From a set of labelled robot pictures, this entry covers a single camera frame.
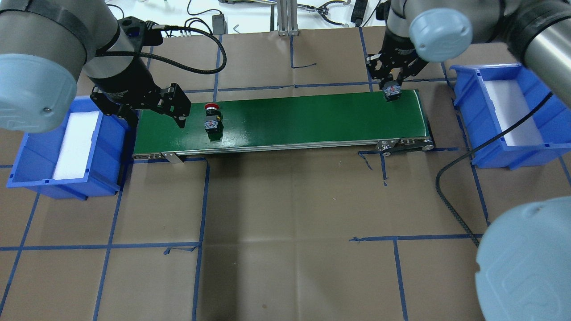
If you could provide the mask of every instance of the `white bin bottom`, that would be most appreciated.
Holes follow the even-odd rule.
[[[83,178],[91,150],[98,111],[70,113],[53,179]]]
[[[484,81],[490,99],[496,107],[496,117],[502,131],[508,129],[529,113],[528,103],[516,80]],[[537,146],[543,137],[533,118],[504,136],[508,146]]]

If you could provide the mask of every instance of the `blue bin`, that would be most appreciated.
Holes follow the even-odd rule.
[[[515,80],[527,102],[535,108],[550,91],[531,71],[520,64],[452,66],[457,82],[455,106],[460,107],[473,148],[502,132],[496,108],[484,81]],[[553,96],[533,116],[543,144],[508,146],[504,137],[478,151],[472,160],[481,168],[539,166],[571,151],[571,110]]]
[[[71,104],[62,124],[42,134],[26,133],[14,162],[7,187],[25,187],[55,199],[114,195],[119,191],[117,178],[128,125],[116,117],[99,112],[91,138],[91,150],[83,178],[53,179],[63,136],[71,112],[99,109],[89,97],[78,97]]]

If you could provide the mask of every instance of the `light blue cap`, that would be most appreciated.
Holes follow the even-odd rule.
[[[58,127],[77,92],[67,69],[45,58],[0,55],[0,127],[44,133]]]
[[[409,34],[419,57],[443,62],[458,57],[472,43],[472,24],[458,10],[435,8],[419,14]]]
[[[571,196],[513,208],[478,249],[486,321],[571,320]]]

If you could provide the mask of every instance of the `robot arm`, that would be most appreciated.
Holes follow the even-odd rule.
[[[82,69],[106,115],[136,126],[133,109],[150,109],[184,127],[191,103],[177,84],[159,88],[136,55],[98,56],[162,43],[149,24],[118,22],[103,0],[3,0],[0,39],[0,127],[41,133],[59,126]]]
[[[571,106],[571,6],[564,0],[392,0],[383,48],[367,58],[387,100],[428,62],[457,57],[471,43],[504,41]],[[401,68],[397,79],[391,71]]]

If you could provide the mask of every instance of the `green conveyor belt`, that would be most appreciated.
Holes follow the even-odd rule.
[[[381,139],[430,137],[416,90],[398,101],[382,92],[218,102],[224,120],[220,141],[204,130],[204,103],[192,104],[186,128],[165,115],[143,111],[136,158],[161,152],[178,155],[233,151],[347,146]]]

